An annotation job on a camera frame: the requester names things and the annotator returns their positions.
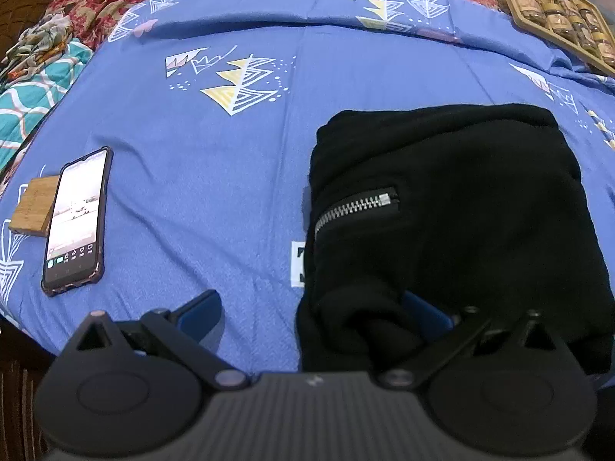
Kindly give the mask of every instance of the teal patterned fabric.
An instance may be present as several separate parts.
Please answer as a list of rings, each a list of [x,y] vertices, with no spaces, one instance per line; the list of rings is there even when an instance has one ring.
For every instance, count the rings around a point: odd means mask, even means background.
[[[75,38],[61,58],[0,95],[0,171],[43,116],[64,97],[92,54]]]

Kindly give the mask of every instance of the zipper pocket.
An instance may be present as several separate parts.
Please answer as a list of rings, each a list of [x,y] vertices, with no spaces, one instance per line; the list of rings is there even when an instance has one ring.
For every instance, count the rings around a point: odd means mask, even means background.
[[[329,207],[316,222],[314,240],[323,228],[343,224],[353,219],[389,216],[399,210],[394,188],[362,192],[338,201]]]

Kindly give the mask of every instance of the wooden coaster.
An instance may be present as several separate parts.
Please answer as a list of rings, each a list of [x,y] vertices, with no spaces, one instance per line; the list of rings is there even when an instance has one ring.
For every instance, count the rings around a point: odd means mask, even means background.
[[[59,175],[30,180],[8,227],[20,234],[47,237]]]

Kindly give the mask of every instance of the black folded garment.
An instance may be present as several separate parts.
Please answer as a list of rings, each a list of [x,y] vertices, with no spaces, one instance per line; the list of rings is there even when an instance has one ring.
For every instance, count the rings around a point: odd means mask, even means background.
[[[318,130],[309,178],[304,371],[380,371],[417,351],[405,291],[505,328],[541,310],[586,372],[610,367],[608,273],[549,111],[341,112]]]

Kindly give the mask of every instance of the small glass jar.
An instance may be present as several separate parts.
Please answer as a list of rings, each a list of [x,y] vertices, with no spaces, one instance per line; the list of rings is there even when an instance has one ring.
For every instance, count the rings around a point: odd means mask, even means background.
[[[587,24],[585,24],[585,21],[576,16],[570,16],[569,20],[570,24],[573,26],[574,32],[577,35],[579,46],[586,52],[598,57],[599,55],[596,42],[593,41],[592,34],[589,32],[589,28],[587,27]]]
[[[615,69],[615,47],[609,37],[604,33],[592,33],[592,37],[596,41],[603,62]]]
[[[575,16],[580,18],[579,9],[573,0],[555,0],[555,2],[564,9],[568,17]]]
[[[547,16],[547,22],[551,27],[551,31],[574,43],[574,29],[562,7],[557,3],[544,3],[542,8]]]
[[[521,10],[521,14],[539,26],[547,25],[547,16],[542,11],[542,6],[539,0],[515,0]]]
[[[579,13],[585,19],[589,31],[592,33],[602,33],[602,25],[591,8],[579,6]]]

